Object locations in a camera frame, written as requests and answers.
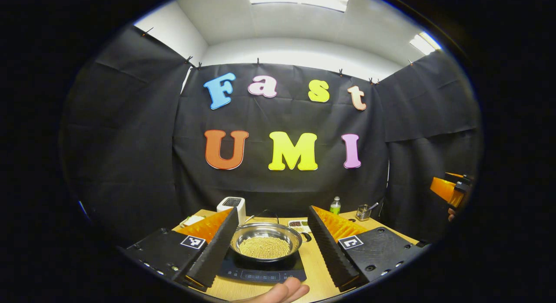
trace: wooden table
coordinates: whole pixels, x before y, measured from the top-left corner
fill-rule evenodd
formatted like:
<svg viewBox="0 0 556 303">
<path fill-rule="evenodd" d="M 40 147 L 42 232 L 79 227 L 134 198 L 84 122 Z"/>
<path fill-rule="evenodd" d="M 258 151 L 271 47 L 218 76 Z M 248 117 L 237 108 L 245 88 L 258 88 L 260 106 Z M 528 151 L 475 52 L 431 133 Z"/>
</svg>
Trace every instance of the wooden table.
<svg viewBox="0 0 556 303">
<path fill-rule="evenodd" d="M 215 212 L 212 211 L 200 210 L 195 215 L 208 217 L 214 213 Z M 384 226 L 383 224 L 377 222 L 376 220 L 373 220 L 372 218 L 370 220 L 360 222 L 359 220 L 357 220 L 357 218 L 355 218 L 355 211 L 340 213 L 340 216 L 342 216 L 345 219 L 353 218 L 356 220 L 355 222 L 357 224 L 360 224 L 361 226 L 369 230 L 372 230 L 380 226 L 388 228 L 387 226 Z M 280 224 L 287 226 L 290 220 L 301 220 L 301 219 L 306 220 L 307 218 L 292 217 L 292 218 L 280 218 L 279 220 L 280 220 Z M 249 220 L 247 224 L 252 222 L 276 223 L 276 218 L 254 217 L 251 220 Z M 181 227 L 178 225 L 173 230 L 177 230 L 179 228 Z M 409 238 L 404 234 L 400 234 L 399 232 L 396 232 L 394 230 L 392 231 L 398 234 L 400 237 L 404 238 L 405 240 L 411 242 L 412 244 L 418 243 L 418 241 L 415 239 Z M 296 303 L 309 303 L 309 302 L 319 301 L 340 294 L 340 291 L 336 286 L 334 286 L 334 283 L 332 282 L 332 278 L 330 277 L 330 274 L 326 269 L 324 259 L 322 258 L 322 254 L 320 253 L 320 250 L 318 249 L 318 245 L 316 244 L 316 241 L 314 240 L 312 234 L 311 237 L 313 238 L 311 241 L 304 242 L 299 248 L 299 254 L 301 256 L 301 260 L 303 261 L 305 274 L 307 275 L 307 279 L 303 282 L 303 284 L 308 285 L 311 290 L 309 291 L 309 293 L 304 295 L 304 297 L 301 297 L 300 299 L 295 301 Z M 236 281 L 233 279 L 226 279 L 226 278 L 216 276 L 212 287 L 208 288 L 206 294 L 214 297 L 218 297 L 219 299 L 234 301 L 234 300 L 247 299 L 249 297 L 260 295 L 262 293 L 265 293 L 266 291 L 269 291 L 270 288 L 272 288 L 272 284 L 266 285 L 261 283 L 248 283 L 245 281 Z"/>
</svg>

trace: black curtain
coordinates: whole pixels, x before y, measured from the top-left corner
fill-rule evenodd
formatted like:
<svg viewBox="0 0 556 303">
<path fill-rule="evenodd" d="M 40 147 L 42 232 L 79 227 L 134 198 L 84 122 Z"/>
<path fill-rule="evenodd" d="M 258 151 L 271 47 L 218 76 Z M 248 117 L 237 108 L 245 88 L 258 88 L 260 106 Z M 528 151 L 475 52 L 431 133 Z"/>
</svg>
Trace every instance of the black curtain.
<svg viewBox="0 0 556 303">
<path fill-rule="evenodd" d="M 172 131 L 189 65 L 131 27 L 76 77 L 61 125 L 61 156 L 86 213 L 127 246 L 182 220 Z"/>
<path fill-rule="evenodd" d="M 415 239 L 437 241 L 448 204 L 429 188 L 445 172 L 476 175 L 479 109 L 465 75 L 441 50 L 385 78 L 375 89 L 390 157 L 381 221 Z"/>
<path fill-rule="evenodd" d="M 228 72 L 233 91 L 231 102 L 210 109 L 211 97 L 204 83 Z M 252 95 L 248 86 L 255 76 L 268 75 L 277 81 L 272 98 Z M 308 84 L 318 79 L 328 83 L 330 99 L 314 102 Z M 358 86 L 367 108 L 356 109 L 347 91 Z M 218 129 L 226 136 L 221 157 L 232 156 L 232 131 L 247 131 L 244 159 L 233 170 L 218 170 L 205 160 L 205 131 Z M 270 171 L 273 131 L 286 132 L 293 144 L 303 133 L 314 133 L 316 171 Z M 359 136 L 357 150 L 361 166 L 346 169 L 343 134 Z M 387 148 L 379 98 L 368 81 L 340 76 L 321 69 L 280 64 L 224 64 L 192 69 L 179 98 L 174 131 L 175 175 L 179 200 L 185 214 L 200 208 L 214 210 L 226 196 L 246 199 L 247 214 L 264 209 L 281 217 L 306 215 L 313 204 L 328 209 L 339 196 L 342 211 L 356 210 L 359 204 L 374 204 L 385 194 Z"/>
</svg>

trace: white ceiling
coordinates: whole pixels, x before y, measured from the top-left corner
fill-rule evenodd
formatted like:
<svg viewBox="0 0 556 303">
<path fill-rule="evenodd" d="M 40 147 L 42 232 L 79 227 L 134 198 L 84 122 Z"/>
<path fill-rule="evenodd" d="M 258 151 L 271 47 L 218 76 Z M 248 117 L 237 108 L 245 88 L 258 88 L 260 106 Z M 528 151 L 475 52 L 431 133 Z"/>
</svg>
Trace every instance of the white ceiling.
<svg viewBox="0 0 556 303">
<path fill-rule="evenodd" d="M 248 38 L 306 38 L 351 46 L 396 62 L 423 54 L 409 44 L 421 32 L 381 0 L 349 0 L 345 13 L 303 4 L 249 0 L 177 0 L 209 46 Z"/>
</svg>

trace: stainless steel bowl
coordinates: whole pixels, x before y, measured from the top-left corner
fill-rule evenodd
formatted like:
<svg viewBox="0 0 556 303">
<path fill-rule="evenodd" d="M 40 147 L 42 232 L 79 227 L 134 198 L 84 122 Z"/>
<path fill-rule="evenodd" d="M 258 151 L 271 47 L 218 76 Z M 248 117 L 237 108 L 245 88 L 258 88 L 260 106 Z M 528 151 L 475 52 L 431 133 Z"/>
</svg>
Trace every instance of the stainless steel bowl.
<svg viewBox="0 0 556 303">
<path fill-rule="evenodd" d="M 305 242 L 311 241 L 310 234 L 306 232 L 301 232 L 306 238 Z M 256 257 L 251 257 L 247 255 L 243 255 L 240 252 L 240 244 L 245 240 L 253 237 L 274 237 L 279 238 L 286 241 L 290 244 L 290 252 L 286 256 L 277 257 L 276 259 L 259 259 Z M 286 257 L 295 253 L 303 240 L 299 232 L 289 228 L 288 226 L 284 226 L 282 224 L 273 224 L 273 223 L 251 223 L 251 224 L 244 224 L 239 226 L 232 237 L 232 241 L 230 242 L 230 247 L 234 250 L 237 254 L 242 256 L 244 259 L 258 261 L 258 262 L 275 262 L 285 259 Z"/>
</svg>

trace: food tray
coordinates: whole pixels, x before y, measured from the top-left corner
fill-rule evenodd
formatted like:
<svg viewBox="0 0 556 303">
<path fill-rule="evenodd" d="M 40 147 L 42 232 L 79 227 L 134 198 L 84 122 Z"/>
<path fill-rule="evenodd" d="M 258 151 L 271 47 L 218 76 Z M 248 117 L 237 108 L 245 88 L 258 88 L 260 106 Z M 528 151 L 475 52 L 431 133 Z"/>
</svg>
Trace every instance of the food tray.
<svg viewBox="0 0 556 303">
<path fill-rule="evenodd" d="M 288 227 L 292 228 L 297 232 L 311 232 L 311 228 L 309 228 L 307 220 L 292 220 L 288 221 Z"/>
</svg>

